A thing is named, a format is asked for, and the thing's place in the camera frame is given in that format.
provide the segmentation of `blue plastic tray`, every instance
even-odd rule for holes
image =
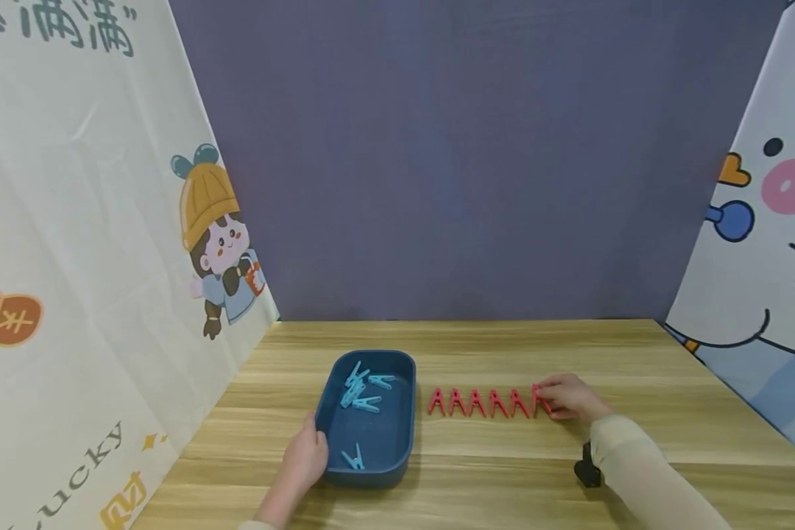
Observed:
[[[360,397],[381,396],[376,403],[379,414],[343,409],[339,402],[347,391],[345,380],[362,361],[359,372],[393,375],[392,390],[381,389],[364,379]],[[415,424],[415,361],[395,350],[357,350],[338,358],[324,387],[315,412],[315,426],[324,431],[330,446],[330,459],[324,479],[342,487],[391,487],[406,473]],[[345,451],[356,456],[356,443],[362,453],[364,470],[354,470],[342,458]]]

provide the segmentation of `row of red clothespins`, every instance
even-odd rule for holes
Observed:
[[[518,389],[513,389],[512,392],[509,393],[510,411],[507,411],[507,408],[504,406],[504,402],[501,400],[498,391],[494,389],[490,390],[489,409],[492,417],[495,417],[496,408],[501,409],[501,412],[503,412],[503,416],[507,418],[514,417],[516,409],[521,409],[521,411],[524,412],[524,415],[528,419],[530,419],[531,417],[535,417],[538,403],[541,403],[545,411],[548,414],[550,414],[551,408],[548,405],[548,402],[544,401],[541,397],[539,397],[538,391],[539,391],[539,385],[533,384],[531,389],[532,405],[533,405],[532,414],[531,414],[530,411],[527,411],[527,406],[525,405],[524,400],[521,400],[521,396],[519,395]],[[433,392],[433,397],[430,400],[430,406],[427,408],[427,414],[432,414],[433,409],[435,409],[436,406],[438,406],[439,409],[441,409],[442,415],[448,415],[445,413],[445,403],[444,403],[444,395],[442,394],[442,389],[436,389]],[[483,414],[484,418],[486,417],[486,409],[483,408],[483,402],[481,401],[480,398],[480,392],[477,392],[476,389],[471,390],[471,401],[468,407],[468,411],[466,411],[465,409],[465,405],[462,402],[462,396],[459,394],[459,390],[452,389],[450,403],[448,405],[448,412],[450,415],[453,415],[453,410],[457,406],[459,407],[460,411],[462,411],[462,414],[465,415],[466,417],[470,417],[470,415],[474,413],[475,407],[480,409],[480,412],[481,414]]]

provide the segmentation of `pink pig nose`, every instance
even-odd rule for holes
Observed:
[[[784,216],[795,214],[795,158],[789,158],[771,168],[763,179],[763,201],[771,211]]]

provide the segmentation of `yellow knit hat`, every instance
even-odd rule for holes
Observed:
[[[217,161],[218,151],[208,144],[197,147],[195,166],[180,156],[171,161],[174,173],[185,178],[180,195],[180,224],[183,246],[188,252],[215,219],[239,211],[230,175]]]

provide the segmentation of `black clip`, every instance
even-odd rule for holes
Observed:
[[[574,474],[584,487],[601,486],[601,470],[592,462],[592,442],[583,444],[583,459],[574,465]]]

